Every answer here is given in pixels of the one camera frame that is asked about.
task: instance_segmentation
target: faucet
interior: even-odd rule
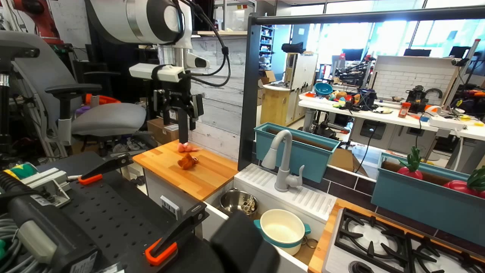
[[[290,159],[291,159],[291,141],[293,141],[293,137],[291,137],[291,132],[288,129],[284,129],[279,134],[276,134],[276,137],[273,138],[273,143],[270,146],[270,150],[264,156],[261,166],[266,170],[275,170],[278,147],[279,147],[279,144],[282,141],[285,141],[284,158],[282,158],[281,167],[278,169],[275,188],[278,191],[282,191],[282,193],[288,191],[290,187],[302,190],[305,166],[300,167],[299,176],[290,175]]]

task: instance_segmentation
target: computer monitor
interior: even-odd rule
[[[429,56],[431,50],[425,49],[407,49],[405,56]]]
[[[455,46],[455,47],[452,47],[449,56],[463,59],[467,56],[469,50],[470,50],[470,47]]]
[[[346,61],[363,61],[364,49],[343,49]]]

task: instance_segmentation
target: teal container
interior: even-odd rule
[[[399,159],[382,155],[382,162]],[[437,184],[399,175],[382,164],[372,203],[485,246],[485,199],[438,185],[454,179],[467,181],[469,176],[425,164],[420,170],[425,178],[435,178]]]
[[[256,132],[256,158],[261,162],[267,152],[270,150],[272,141],[282,128],[278,125],[266,123],[255,128]],[[288,129],[293,135],[291,161],[290,170],[293,175],[299,173],[300,166],[305,166],[303,178],[320,184],[322,178],[328,169],[329,158],[334,155],[335,149],[340,146],[338,140],[326,138],[322,135],[314,135],[303,131]],[[284,155],[284,141],[278,149],[276,166],[281,166]]]

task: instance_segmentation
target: potted plant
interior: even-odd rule
[[[423,173],[419,170],[422,159],[420,150],[414,146],[408,155],[408,161],[400,161],[403,167],[400,167],[397,173],[423,181]]]
[[[454,179],[444,184],[444,187],[485,199],[485,166],[475,170],[467,181]]]

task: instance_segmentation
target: shelf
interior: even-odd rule
[[[216,37],[213,31],[197,32],[200,37]],[[220,37],[247,37],[246,31],[219,31]]]

